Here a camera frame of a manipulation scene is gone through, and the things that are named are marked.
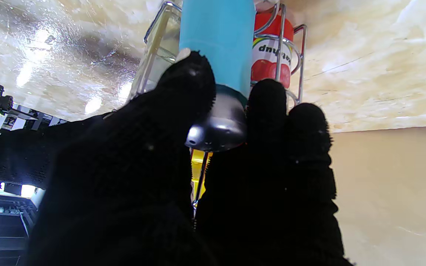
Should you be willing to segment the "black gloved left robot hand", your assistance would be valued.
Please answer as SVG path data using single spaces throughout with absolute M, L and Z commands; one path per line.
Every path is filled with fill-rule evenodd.
M 156 89 L 66 145 L 29 237 L 26 266 L 350 266 L 335 217 L 323 111 L 286 111 L 265 79 L 247 103 L 247 139 L 213 153 L 191 205 L 188 131 L 217 102 L 192 51 Z

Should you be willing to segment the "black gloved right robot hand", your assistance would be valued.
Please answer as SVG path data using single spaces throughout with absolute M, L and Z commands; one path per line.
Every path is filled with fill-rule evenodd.
M 58 153 L 111 113 L 38 129 L 0 135 L 0 183 L 46 189 Z

